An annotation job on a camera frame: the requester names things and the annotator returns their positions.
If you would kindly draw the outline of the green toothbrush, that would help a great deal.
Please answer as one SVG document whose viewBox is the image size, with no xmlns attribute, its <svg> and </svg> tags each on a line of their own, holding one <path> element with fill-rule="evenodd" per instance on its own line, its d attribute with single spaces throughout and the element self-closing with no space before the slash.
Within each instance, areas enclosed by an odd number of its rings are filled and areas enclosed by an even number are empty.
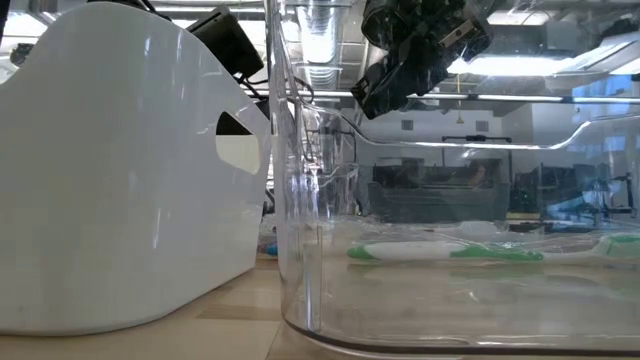
<svg viewBox="0 0 640 360">
<path fill-rule="evenodd" d="M 640 234 L 605 234 L 590 249 L 572 252 L 544 252 L 506 243 L 474 243 L 455 239 L 376 242 L 353 246 L 346 254 L 351 259 L 385 262 L 479 259 L 511 263 L 571 264 L 609 259 L 640 260 Z"/>
</svg>

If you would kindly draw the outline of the dark equipment shelf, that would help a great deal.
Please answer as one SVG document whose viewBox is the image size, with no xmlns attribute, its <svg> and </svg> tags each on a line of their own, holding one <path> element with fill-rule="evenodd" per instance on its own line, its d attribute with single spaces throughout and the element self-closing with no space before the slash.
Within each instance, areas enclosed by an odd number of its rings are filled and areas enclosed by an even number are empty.
<svg viewBox="0 0 640 360">
<path fill-rule="evenodd" d="M 476 167 L 483 165 L 486 175 L 478 184 L 470 180 Z M 401 165 L 375 166 L 372 181 L 389 189 L 418 189 L 429 187 L 491 188 L 506 183 L 500 160 L 472 160 L 463 166 L 425 165 L 418 161 L 405 161 Z"/>
</svg>

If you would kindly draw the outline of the white plastic bin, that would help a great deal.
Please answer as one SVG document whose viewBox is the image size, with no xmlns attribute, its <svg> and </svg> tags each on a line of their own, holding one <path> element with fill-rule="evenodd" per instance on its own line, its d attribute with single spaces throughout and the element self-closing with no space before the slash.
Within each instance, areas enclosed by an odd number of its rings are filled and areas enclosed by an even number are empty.
<svg viewBox="0 0 640 360">
<path fill-rule="evenodd" d="M 252 268 L 268 118 L 193 34 L 61 15 L 0 83 L 0 334 L 162 318 Z"/>
</svg>

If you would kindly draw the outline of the blue robot workstation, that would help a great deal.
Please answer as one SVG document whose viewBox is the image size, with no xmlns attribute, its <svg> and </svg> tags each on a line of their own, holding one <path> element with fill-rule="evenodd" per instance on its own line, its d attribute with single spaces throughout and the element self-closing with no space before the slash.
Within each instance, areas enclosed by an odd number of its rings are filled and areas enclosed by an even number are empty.
<svg viewBox="0 0 640 360">
<path fill-rule="evenodd" d="M 632 175 L 614 175 L 604 163 L 571 167 L 541 164 L 530 172 L 516 174 L 509 211 L 536 214 L 542 221 L 587 217 L 594 224 L 615 215 L 638 215 Z"/>
</svg>

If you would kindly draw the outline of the clear plastic bin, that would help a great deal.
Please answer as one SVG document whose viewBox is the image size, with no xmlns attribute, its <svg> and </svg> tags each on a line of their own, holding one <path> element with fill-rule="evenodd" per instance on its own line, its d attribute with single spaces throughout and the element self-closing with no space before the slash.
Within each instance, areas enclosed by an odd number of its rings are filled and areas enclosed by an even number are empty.
<svg viewBox="0 0 640 360">
<path fill-rule="evenodd" d="M 297 16 L 308 0 L 265 0 L 286 323 L 355 354 L 640 357 L 640 260 L 347 256 L 362 244 L 455 239 L 572 252 L 605 234 L 640 234 L 640 105 L 408 99 L 370 120 L 354 97 L 299 96 L 351 93 L 386 54 L 361 32 L 366 1 L 336 0 L 337 88 L 315 90 Z M 571 61 L 549 76 L 449 73 L 428 93 L 640 97 L 640 0 L 493 0 L 488 23 L 491 45 L 476 57 Z M 506 183 L 389 189 L 372 181 L 375 166 L 489 159 L 501 161 Z M 594 224 L 509 211 L 516 174 L 601 163 L 632 175 L 635 218 Z"/>
</svg>

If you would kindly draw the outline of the ribbed silver ventilation duct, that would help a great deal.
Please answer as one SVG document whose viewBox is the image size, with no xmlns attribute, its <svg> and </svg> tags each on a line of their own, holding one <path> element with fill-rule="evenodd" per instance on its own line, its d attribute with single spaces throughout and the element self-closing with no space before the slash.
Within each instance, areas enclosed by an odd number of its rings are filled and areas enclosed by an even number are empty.
<svg viewBox="0 0 640 360">
<path fill-rule="evenodd" d="M 304 6 L 297 8 L 304 69 L 315 90 L 337 88 L 337 37 L 341 30 L 341 14 L 335 2 L 308 0 Z"/>
</svg>

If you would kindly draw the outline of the silver overhead rail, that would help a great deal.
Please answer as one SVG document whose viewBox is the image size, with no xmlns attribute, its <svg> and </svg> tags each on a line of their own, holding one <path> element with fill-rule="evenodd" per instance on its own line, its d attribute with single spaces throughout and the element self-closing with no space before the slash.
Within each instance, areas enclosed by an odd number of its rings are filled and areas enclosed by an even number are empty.
<svg viewBox="0 0 640 360">
<path fill-rule="evenodd" d="M 319 91 L 311 94 L 302 91 L 301 97 L 321 98 L 352 98 L 353 94 L 346 91 Z M 460 94 L 460 93 L 428 93 L 422 96 L 409 95 L 412 100 L 455 100 L 455 101 L 499 101 L 524 103 L 552 103 L 552 104 L 630 104 L 640 105 L 640 97 L 573 97 L 573 96 L 537 96 L 537 95 L 495 95 L 495 94 Z"/>
</svg>

